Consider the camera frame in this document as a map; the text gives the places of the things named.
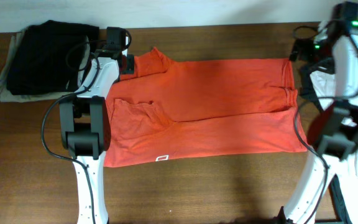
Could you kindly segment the red printed t-shirt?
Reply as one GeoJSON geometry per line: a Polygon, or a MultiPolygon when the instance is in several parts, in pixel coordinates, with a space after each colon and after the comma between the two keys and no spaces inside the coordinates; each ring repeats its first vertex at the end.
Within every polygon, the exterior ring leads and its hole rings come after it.
{"type": "Polygon", "coordinates": [[[104,165],[304,152],[297,95],[285,58],[176,62],[153,49],[109,91],[104,165]]]}

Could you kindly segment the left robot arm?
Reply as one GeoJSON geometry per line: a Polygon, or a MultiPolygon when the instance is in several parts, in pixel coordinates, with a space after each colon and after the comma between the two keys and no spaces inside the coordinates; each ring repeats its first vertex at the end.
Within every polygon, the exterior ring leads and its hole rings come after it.
{"type": "Polygon", "coordinates": [[[106,98],[120,74],[134,73],[134,56],[127,54],[130,33],[108,27],[106,34],[106,42],[88,58],[79,89],[59,103],[62,144],[76,172],[78,223],[109,223],[103,179],[111,141],[106,98]]]}

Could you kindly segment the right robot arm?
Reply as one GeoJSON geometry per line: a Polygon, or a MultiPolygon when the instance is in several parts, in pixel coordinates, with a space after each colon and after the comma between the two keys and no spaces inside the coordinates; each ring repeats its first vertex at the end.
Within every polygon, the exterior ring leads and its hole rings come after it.
{"type": "Polygon", "coordinates": [[[339,182],[347,214],[358,223],[358,3],[334,6],[311,37],[297,37],[289,59],[312,63],[334,75],[331,104],[301,139],[308,151],[301,179],[274,223],[314,223],[333,179],[339,182]]]}

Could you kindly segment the folded black garment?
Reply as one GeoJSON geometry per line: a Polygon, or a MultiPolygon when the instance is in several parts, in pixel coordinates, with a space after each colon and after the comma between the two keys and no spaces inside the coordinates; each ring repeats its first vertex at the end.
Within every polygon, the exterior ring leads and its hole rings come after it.
{"type": "Polygon", "coordinates": [[[13,95],[74,92],[86,56],[87,40],[97,40],[99,27],[49,20],[27,28],[7,73],[13,95]]]}

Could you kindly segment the folded beige garment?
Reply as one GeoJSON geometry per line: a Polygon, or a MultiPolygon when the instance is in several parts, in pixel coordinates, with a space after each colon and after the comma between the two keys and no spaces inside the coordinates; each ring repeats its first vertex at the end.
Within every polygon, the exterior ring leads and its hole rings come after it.
{"type": "Polygon", "coordinates": [[[68,92],[53,92],[41,95],[13,95],[7,89],[7,74],[12,65],[14,56],[20,43],[24,37],[27,28],[22,29],[20,32],[13,33],[9,43],[9,49],[6,57],[6,62],[0,73],[0,102],[1,103],[26,103],[34,101],[44,100],[56,100],[63,95],[67,95],[68,92]]]}

